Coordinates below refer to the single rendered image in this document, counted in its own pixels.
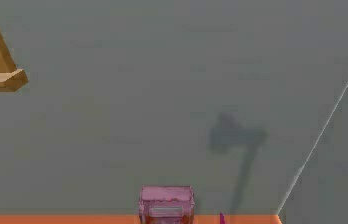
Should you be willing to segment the pink mailbox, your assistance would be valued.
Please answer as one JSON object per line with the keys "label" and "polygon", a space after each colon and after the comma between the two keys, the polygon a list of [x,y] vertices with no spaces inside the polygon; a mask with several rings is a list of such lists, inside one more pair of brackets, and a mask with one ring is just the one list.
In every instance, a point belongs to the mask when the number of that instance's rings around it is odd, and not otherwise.
{"label": "pink mailbox", "polygon": [[191,186],[143,186],[138,210],[141,224],[194,224]]}

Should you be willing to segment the orange table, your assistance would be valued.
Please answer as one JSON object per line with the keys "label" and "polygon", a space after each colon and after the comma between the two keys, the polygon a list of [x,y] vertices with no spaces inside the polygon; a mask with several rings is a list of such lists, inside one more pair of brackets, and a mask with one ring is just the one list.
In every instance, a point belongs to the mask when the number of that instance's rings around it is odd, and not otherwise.
{"label": "orange table", "polygon": [[[225,215],[225,224],[282,224],[277,215]],[[137,215],[0,215],[0,224],[141,224]]]}

